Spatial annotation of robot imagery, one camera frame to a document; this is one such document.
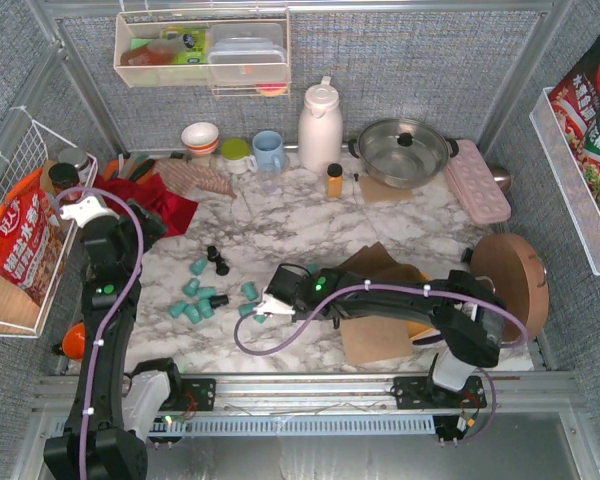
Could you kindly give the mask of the brown cloth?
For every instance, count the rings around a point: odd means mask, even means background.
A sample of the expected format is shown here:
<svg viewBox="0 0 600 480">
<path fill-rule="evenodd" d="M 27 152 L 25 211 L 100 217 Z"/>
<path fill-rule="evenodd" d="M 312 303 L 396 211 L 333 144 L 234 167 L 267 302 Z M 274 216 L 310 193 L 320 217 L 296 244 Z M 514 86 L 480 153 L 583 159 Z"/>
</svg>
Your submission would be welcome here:
<svg viewBox="0 0 600 480">
<path fill-rule="evenodd" d="M 336 270 L 350 272 L 372 281 L 394 284 L 420 283 L 426 280 L 417 267 L 396 261 L 380 242 L 362 247 L 338 265 Z"/>
</svg>

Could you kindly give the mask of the brown cardboard piece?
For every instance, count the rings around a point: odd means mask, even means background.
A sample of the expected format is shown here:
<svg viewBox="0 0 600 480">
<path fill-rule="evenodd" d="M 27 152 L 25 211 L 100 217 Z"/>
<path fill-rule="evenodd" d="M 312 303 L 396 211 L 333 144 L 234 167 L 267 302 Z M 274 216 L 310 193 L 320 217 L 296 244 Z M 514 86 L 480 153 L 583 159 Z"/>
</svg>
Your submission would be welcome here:
<svg viewBox="0 0 600 480">
<path fill-rule="evenodd" d="M 346 361 L 362 365 L 411 356 L 407 323 L 379 316 L 344 320 L 340 325 Z"/>
</svg>

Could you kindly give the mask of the orange plastic basket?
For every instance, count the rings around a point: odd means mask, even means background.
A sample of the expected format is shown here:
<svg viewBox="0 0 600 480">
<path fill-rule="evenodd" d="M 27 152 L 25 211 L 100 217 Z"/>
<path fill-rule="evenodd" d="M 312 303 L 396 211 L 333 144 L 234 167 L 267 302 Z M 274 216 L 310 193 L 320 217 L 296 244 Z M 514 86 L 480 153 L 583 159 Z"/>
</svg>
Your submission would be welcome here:
<svg viewBox="0 0 600 480">
<path fill-rule="evenodd" d="M 407 322 L 406 328 L 408 331 L 409 339 L 412 341 L 413 344 L 415 344 L 417 340 L 429 338 L 430 336 L 436 335 L 432 327 L 415 322 L 413 320 L 409 320 Z"/>
</svg>

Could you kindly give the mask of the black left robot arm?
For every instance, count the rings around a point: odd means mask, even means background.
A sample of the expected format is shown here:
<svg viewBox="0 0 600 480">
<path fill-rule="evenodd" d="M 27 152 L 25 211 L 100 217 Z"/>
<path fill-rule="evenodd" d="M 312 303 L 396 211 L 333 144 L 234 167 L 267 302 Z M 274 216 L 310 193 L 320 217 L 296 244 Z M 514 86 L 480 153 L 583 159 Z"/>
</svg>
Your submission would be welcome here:
<svg viewBox="0 0 600 480">
<path fill-rule="evenodd" d="M 63 433 L 47 440 L 43 452 L 56 479 L 145 478 L 149 430 L 160 407 L 180 389 L 170 358 L 124 371 L 141 292 L 134 268 L 167 233 L 158 215 L 138 206 L 132 210 L 133 218 L 103 215 L 82 229 L 88 254 L 81 296 L 84 355 Z"/>
</svg>

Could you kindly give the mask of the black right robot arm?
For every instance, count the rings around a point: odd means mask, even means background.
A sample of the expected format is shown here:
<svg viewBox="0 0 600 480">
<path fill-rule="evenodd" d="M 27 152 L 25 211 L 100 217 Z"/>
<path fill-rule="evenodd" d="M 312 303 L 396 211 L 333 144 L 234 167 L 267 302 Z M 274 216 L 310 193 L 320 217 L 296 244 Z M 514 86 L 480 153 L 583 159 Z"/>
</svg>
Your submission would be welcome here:
<svg viewBox="0 0 600 480">
<path fill-rule="evenodd" d="M 445 279 L 389 282 L 334 268 L 300 275 L 281 264 L 258 315 L 345 320 L 379 316 L 433 328 L 457 361 L 492 368 L 499 362 L 506 319 L 504 302 L 471 274 L 452 270 Z"/>
</svg>

